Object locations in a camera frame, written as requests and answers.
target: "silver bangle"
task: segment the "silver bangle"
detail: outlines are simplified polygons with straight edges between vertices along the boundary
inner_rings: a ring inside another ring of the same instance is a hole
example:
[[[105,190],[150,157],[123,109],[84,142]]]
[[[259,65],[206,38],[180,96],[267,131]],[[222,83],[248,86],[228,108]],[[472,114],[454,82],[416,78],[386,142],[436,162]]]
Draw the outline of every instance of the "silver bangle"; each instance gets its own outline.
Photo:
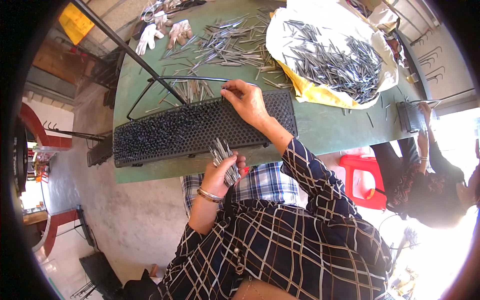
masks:
[[[218,196],[210,194],[209,192],[205,192],[201,187],[198,188],[197,194],[199,194],[200,196],[204,197],[205,199],[207,199],[211,202],[215,202],[215,203],[222,203],[223,202],[223,198],[220,198]]]

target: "navy plaid blouse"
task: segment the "navy plaid blouse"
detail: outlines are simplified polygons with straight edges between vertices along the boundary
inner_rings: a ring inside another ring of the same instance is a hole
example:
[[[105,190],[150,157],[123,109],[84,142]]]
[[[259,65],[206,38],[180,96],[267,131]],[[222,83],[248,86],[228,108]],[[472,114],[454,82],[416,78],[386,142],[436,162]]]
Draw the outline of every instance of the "navy plaid blouse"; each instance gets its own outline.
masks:
[[[188,226],[158,284],[163,299],[229,299],[251,276],[298,299],[382,299],[388,246],[362,220],[344,185],[293,139],[282,171],[307,192],[306,209],[261,199],[220,210],[202,235]]]

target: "perforated metal tray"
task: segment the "perforated metal tray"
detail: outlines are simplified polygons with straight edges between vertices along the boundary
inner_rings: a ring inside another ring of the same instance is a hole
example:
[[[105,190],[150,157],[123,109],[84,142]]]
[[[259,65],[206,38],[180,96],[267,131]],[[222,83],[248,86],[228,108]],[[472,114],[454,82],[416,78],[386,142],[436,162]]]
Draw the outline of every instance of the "perforated metal tray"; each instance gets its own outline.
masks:
[[[398,115],[400,116],[400,126],[403,132],[416,133],[427,128],[423,113],[420,111],[418,103],[397,102]],[[432,119],[437,119],[435,110],[432,110]]]
[[[290,92],[263,92],[268,114],[298,136]],[[265,145],[270,141],[246,123],[226,100],[214,98],[152,114],[115,128],[115,166],[126,167],[180,156],[207,153],[215,138],[231,149]]]

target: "concrete floor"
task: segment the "concrete floor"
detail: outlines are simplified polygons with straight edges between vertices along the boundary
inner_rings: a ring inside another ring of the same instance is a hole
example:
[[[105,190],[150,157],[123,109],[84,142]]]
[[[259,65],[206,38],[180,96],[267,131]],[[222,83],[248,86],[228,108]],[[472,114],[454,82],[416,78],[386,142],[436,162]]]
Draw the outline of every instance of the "concrete floor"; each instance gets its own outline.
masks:
[[[88,86],[77,98],[73,130],[100,133],[112,129],[113,111],[102,105],[105,89]],[[81,204],[99,249],[124,284],[139,279],[151,264],[165,268],[175,251],[188,219],[185,215],[179,178],[116,184],[113,159],[101,166],[87,167],[85,140],[73,138],[72,148],[51,162],[49,176],[50,214]],[[338,166],[345,153],[369,152],[353,149],[319,156],[345,178]],[[306,194],[302,192],[302,204]]]

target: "red trim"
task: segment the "red trim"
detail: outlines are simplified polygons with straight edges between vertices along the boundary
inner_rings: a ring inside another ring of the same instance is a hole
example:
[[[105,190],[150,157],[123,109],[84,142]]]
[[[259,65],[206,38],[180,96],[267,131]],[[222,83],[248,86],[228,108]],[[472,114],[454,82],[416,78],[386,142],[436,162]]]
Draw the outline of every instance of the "red trim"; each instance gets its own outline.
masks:
[[[52,252],[53,245],[55,244],[55,238],[57,237],[58,227],[63,224],[70,223],[74,220],[78,219],[77,210],[72,209],[68,212],[49,216],[50,218],[50,225],[48,227],[47,237],[42,245],[42,247],[37,250],[36,254],[38,253],[37,259],[39,262],[43,262],[45,259],[48,258],[50,253]]]
[[[68,137],[61,137],[55,135],[47,135],[43,125],[36,116],[35,112],[26,104],[22,103],[20,109],[20,118],[24,122],[25,126],[36,138],[37,143],[42,146],[71,148],[72,139]]]

